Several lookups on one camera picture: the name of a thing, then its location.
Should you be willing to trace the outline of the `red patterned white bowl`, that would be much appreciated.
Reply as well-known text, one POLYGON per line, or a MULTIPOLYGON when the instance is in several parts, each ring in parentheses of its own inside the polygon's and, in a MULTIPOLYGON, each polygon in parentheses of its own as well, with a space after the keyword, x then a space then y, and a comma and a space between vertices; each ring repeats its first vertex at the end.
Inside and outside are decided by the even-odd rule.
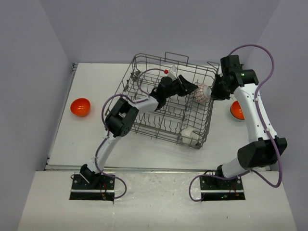
POLYGON ((197 84, 198 88, 194 90, 194 98, 198 103, 206 103, 211 98, 211 88, 206 84, 197 84))

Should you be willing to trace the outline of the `large orange bowl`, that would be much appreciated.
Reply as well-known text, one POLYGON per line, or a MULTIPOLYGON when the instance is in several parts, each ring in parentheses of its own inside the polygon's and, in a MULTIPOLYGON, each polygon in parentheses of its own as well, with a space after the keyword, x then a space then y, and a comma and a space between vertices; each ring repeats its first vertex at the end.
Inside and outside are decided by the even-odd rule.
POLYGON ((87 116, 90 112, 90 109, 90 101, 86 98, 75 99, 70 105, 71 113, 79 117, 87 116))

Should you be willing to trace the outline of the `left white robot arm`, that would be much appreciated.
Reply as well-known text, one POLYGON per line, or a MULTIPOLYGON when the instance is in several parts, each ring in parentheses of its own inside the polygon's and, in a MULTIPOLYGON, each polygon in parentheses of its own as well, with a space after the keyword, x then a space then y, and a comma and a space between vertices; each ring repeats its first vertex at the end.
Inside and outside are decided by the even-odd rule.
POLYGON ((108 99, 119 97, 113 108, 106 117, 102 117, 106 129, 106 136, 99 145, 94 158, 80 168, 83 183, 89 189, 99 186, 99 173, 103 171, 106 160, 119 140, 125 137, 133 127, 138 115, 154 112, 161 109, 167 99, 178 95, 180 97, 193 93, 198 86, 187 81, 183 76, 176 78, 163 77, 158 86, 154 88, 147 97, 134 101, 127 95, 116 94, 108 99))

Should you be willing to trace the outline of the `grey wire dish rack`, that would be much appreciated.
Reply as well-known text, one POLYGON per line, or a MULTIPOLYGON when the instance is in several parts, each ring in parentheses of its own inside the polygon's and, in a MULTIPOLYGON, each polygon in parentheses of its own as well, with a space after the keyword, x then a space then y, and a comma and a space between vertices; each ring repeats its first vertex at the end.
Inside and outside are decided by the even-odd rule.
MULTIPOLYGON (((220 68, 215 62, 207 62, 206 65, 192 64, 188 56, 171 52, 166 52, 163 57, 138 53, 134 55, 116 93, 125 94, 134 101, 141 100, 158 86, 165 76, 163 71, 173 65, 177 67, 176 76, 182 75, 195 85, 201 83, 209 87, 220 68)), ((194 128, 200 138, 196 145, 188 146, 200 149, 209 133, 212 109, 212 99, 204 104, 198 103, 194 92, 183 97, 175 95, 168 98, 161 109, 137 116, 131 130, 152 138, 184 144, 181 131, 194 128)))

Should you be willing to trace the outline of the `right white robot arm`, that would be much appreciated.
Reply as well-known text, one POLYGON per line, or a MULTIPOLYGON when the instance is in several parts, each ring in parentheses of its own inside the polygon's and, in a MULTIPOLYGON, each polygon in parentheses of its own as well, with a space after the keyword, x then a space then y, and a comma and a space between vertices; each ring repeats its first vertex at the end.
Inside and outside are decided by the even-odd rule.
POLYGON ((216 76, 211 96, 215 100, 224 100, 233 94, 244 114, 249 143, 240 148, 237 157, 218 166, 215 185, 226 189, 232 179, 252 172, 256 167, 266 167, 275 163, 279 166, 279 178, 272 187, 277 188, 282 181, 281 155, 287 147, 286 138, 280 138, 272 127, 262 99, 259 83, 253 70, 231 71, 216 76))

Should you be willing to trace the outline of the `small orange bowl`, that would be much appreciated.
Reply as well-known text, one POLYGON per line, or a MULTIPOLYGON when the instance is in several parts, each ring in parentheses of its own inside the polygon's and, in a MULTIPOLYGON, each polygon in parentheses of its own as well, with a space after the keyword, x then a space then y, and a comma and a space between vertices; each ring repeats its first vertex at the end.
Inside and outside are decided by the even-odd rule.
POLYGON ((240 104, 238 101, 234 101, 230 107, 230 112, 232 116, 234 116, 236 119, 244 120, 244 114, 242 112, 242 109, 240 107, 240 104))

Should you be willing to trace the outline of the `small white bowl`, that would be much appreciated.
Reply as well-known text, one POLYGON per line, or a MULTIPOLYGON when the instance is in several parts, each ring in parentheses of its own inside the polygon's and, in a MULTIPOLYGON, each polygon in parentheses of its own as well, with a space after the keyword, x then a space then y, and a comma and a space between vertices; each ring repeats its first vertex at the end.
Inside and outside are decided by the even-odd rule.
POLYGON ((187 145, 196 145, 200 136, 194 131, 194 128, 185 128, 181 131, 182 142, 187 145))

